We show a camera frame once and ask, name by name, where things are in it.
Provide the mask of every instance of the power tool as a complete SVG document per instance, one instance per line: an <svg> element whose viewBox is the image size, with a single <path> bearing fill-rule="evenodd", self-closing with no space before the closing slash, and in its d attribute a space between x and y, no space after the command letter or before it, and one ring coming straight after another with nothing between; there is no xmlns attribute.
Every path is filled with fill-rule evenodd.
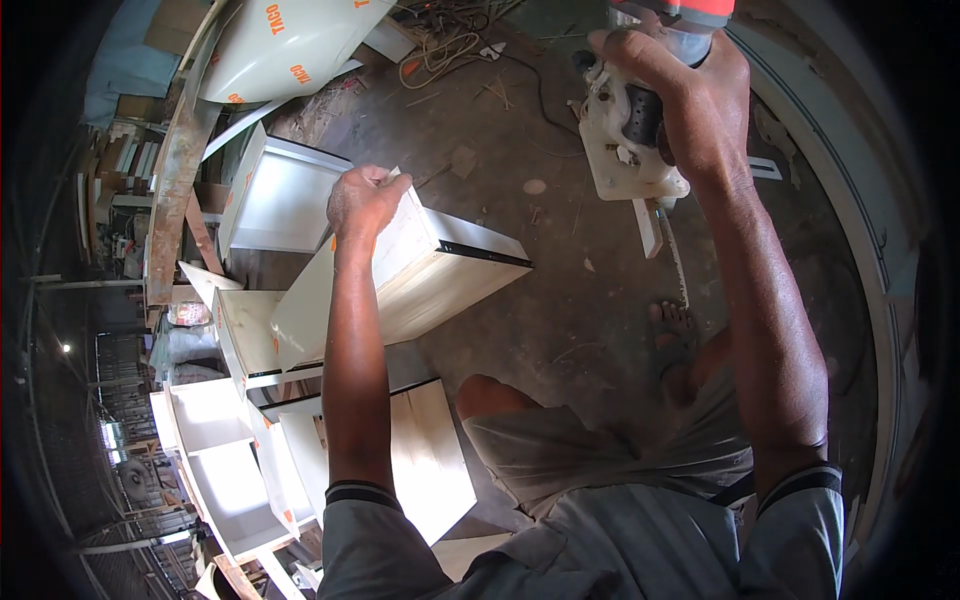
<svg viewBox="0 0 960 600"><path fill-rule="evenodd" d="M695 67L707 56L713 32L726 25L733 1L609 0L610 26L641 31ZM588 86L580 135L597 194L603 200L657 199L671 210L690 192L690 184L657 148L663 122L660 97L591 52L577 53L574 62Z"/></svg>

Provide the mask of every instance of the left hand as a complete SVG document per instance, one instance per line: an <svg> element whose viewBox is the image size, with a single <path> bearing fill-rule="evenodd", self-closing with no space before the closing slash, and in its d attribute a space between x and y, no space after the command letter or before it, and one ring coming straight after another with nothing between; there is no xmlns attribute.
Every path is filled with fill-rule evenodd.
<svg viewBox="0 0 960 600"><path fill-rule="evenodd" d="M398 175L384 181L390 171L372 164L360 165L344 173L334 184L326 205L326 218L337 236L337 246L349 241L372 244L376 236L394 218L400 197L413 180Z"/></svg>

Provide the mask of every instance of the shorts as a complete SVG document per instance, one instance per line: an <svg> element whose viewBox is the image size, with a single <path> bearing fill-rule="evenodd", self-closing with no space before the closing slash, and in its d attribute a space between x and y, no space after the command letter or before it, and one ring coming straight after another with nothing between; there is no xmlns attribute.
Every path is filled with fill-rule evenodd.
<svg viewBox="0 0 960 600"><path fill-rule="evenodd" d="M569 406L471 417L463 425L493 483L534 519L581 488L641 483L710 499L754 468L731 366L700 389L677 434L641 457L613 434L588 430Z"/></svg>

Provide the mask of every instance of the bare foot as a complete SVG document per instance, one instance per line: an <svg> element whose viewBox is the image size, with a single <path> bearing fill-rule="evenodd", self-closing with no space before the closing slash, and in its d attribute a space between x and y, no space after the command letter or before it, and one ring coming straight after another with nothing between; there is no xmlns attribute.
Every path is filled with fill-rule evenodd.
<svg viewBox="0 0 960 600"><path fill-rule="evenodd" d="M666 321L673 329L692 329L693 322L687 316L686 309L670 302L651 304L647 311L651 323ZM662 333L654 339L657 350L677 339L675 333ZM663 394L676 408L686 408L696 398L696 391L690 385L692 366L688 364L672 365L660 376Z"/></svg>

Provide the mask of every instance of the shirt sleeve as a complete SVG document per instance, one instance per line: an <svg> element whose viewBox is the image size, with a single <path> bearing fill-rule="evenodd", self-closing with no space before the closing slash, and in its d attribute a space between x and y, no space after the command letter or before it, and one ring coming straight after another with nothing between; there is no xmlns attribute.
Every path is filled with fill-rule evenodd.
<svg viewBox="0 0 960 600"><path fill-rule="evenodd" d="M757 510L740 557L745 597L836 598L843 570L840 469L823 464L787 477Z"/></svg>
<svg viewBox="0 0 960 600"><path fill-rule="evenodd" d="M318 598L419 598L453 584L396 497L370 482L326 491L323 552Z"/></svg>

